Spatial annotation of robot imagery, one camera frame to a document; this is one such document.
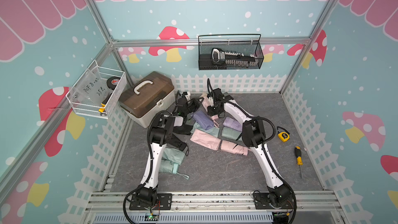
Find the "pink sleeved umbrella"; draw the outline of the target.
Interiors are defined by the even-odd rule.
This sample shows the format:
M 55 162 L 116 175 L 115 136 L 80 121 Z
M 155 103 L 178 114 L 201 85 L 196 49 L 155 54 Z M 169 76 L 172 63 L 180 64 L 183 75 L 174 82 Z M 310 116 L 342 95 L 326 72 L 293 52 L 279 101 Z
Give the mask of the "pink sleeved umbrella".
M 239 144 L 235 144 L 233 142 L 230 141 L 226 141 L 223 140 L 221 142 L 221 146 L 220 149 L 222 151 L 228 152 L 228 153 L 232 153 L 232 154 L 237 154 L 237 155 L 243 155 L 243 156 L 247 156 L 248 155 L 248 148 L 241 146 Z
M 205 109 L 206 113 L 209 113 L 208 107 L 210 106 L 210 101 L 208 100 L 207 97 L 203 98 L 202 105 L 203 105 L 203 108 Z M 210 119 L 213 121 L 214 127 L 219 128 L 219 124 L 217 122 L 218 116 L 217 115 L 210 116 Z

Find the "lilac sleeve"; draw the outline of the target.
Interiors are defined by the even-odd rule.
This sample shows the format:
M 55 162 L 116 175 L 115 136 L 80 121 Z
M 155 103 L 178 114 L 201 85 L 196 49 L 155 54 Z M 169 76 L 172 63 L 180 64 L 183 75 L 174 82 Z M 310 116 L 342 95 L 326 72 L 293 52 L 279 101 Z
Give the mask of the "lilac sleeve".
M 193 113 L 192 117 L 204 130 L 209 130 L 214 127 L 214 122 L 201 110 Z

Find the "lilac sleeved umbrella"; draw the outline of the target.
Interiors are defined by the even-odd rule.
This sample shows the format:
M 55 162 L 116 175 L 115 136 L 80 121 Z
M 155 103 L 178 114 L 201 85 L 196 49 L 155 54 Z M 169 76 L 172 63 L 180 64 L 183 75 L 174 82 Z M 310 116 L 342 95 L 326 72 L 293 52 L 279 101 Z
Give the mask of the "lilac sleeved umbrella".
M 227 127 L 227 128 L 231 128 L 238 132 L 242 132 L 242 129 L 243 129 L 243 126 L 241 123 L 239 123 L 237 120 L 230 118 L 230 117 L 225 118 L 225 120 L 223 122 L 223 126 Z

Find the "mint green sleeve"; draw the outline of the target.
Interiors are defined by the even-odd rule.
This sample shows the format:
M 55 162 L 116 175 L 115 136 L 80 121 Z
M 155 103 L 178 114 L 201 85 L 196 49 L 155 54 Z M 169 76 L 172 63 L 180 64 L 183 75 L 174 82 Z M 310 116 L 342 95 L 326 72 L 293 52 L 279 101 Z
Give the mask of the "mint green sleeve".
M 183 160 L 185 157 L 186 157 L 186 154 L 183 151 L 180 151 L 175 148 L 167 147 L 163 152 L 162 159 L 171 161 L 180 166 L 183 163 Z
M 203 132 L 205 132 L 205 133 L 207 133 L 207 134 L 210 134 L 210 135 L 212 135 L 212 136 L 214 136 L 214 137 L 216 137 L 216 138 L 218 137 L 219 131 L 220 131 L 220 129 L 217 128 L 217 127 L 211 127 L 211 128 L 209 128 L 208 130 L 205 130 L 205 129 L 202 128 L 201 125 L 200 125 L 199 123 L 197 123 L 197 122 L 193 125 L 192 130 L 191 130 L 191 134 L 193 134 L 193 133 L 195 132 L 195 130 L 203 131 Z

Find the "pink sleeve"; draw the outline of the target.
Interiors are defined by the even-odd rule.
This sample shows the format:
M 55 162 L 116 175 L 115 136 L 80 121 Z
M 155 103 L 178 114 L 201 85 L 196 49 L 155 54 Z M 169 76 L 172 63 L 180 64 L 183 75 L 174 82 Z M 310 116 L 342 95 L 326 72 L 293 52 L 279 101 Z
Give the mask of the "pink sleeve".
M 206 147 L 211 150 L 218 150 L 221 139 L 214 137 L 206 132 L 196 129 L 192 134 L 190 141 Z

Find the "black umbrella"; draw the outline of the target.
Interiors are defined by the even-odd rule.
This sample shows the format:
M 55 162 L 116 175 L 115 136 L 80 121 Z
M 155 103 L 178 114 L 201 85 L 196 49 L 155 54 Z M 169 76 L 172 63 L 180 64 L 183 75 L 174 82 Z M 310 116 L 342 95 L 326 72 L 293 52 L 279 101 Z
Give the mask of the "black umbrella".
M 172 137 L 171 137 L 171 139 L 169 141 L 169 145 L 171 145 L 172 147 L 178 149 L 179 151 L 182 151 L 186 156 L 189 155 L 189 146 L 187 145 L 187 143 L 181 141 L 174 134 L 172 135 Z

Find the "pink sleeved umbrella front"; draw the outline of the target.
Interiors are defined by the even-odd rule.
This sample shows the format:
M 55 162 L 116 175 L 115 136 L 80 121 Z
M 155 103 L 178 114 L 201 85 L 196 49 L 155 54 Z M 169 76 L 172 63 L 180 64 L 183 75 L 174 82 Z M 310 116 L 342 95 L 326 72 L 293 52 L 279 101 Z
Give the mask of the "pink sleeved umbrella front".
M 228 153 L 232 153 L 232 154 L 237 154 L 237 155 L 243 155 L 243 156 L 247 156 L 248 155 L 248 148 L 241 146 L 239 144 L 235 144 L 233 142 L 230 141 L 226 141 L 223 140 L 221 142 L 221 146 L 220 149 L 222 151 L 228 152 Z

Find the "mint green sleeved umbrella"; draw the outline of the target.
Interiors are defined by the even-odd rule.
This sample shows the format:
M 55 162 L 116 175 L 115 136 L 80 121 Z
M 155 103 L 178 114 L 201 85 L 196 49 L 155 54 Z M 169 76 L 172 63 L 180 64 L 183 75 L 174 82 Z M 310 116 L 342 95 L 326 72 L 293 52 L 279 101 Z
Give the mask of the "mint green sleeved umbrella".
M 232 128 L 224 127 L 221 136 L 230 140 L 242 141 L 242 134 Z

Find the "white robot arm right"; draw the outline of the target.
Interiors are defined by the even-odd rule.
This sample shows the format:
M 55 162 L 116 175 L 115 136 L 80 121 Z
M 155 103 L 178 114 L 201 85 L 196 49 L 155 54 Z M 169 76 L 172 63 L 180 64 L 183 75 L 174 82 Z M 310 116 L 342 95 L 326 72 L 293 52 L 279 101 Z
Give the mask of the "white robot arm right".
M 213 99 L 210 108 L 217 114 L 226 112 L 242 125 L 241 138 L 246 147 L 254 153 L 265 176 L 269 191 L 269 202 L 273 208 L 281 208 L 291 203 L 297 208 L 296 197 L 292 187 L 282 178 L 267 148 L 267 142 L 276 135 L 275 125 L 267 118 L 253 116 L 239 106 L 233 97 L 223 94 L 221 89 L 214 89 L 207 80 L 207 92 Z

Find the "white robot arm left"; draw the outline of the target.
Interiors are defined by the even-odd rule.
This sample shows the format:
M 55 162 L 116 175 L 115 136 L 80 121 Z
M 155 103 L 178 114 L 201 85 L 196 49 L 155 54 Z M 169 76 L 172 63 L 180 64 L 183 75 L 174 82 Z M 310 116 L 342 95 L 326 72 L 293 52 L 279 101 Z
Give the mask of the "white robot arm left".
M 188 116 L 197 112 L 203 102 L 202 97 L 190 99 L 187 97 L 188 94 L 177 93 L 173 111 L 161 110 L 152 118 L 147 129 L 149 155 L 144 176 L 138 187 L 125 197 L 130 210 L 138 210 L 141 207 L 151 211 L 165 205 L 157 192 L 164 151 L 170 145 L 182 152 L 184 156 L 189 153 L 188 145 L 176 134 L 189 135 L 191 133 L 193 126 L 187 124 Z

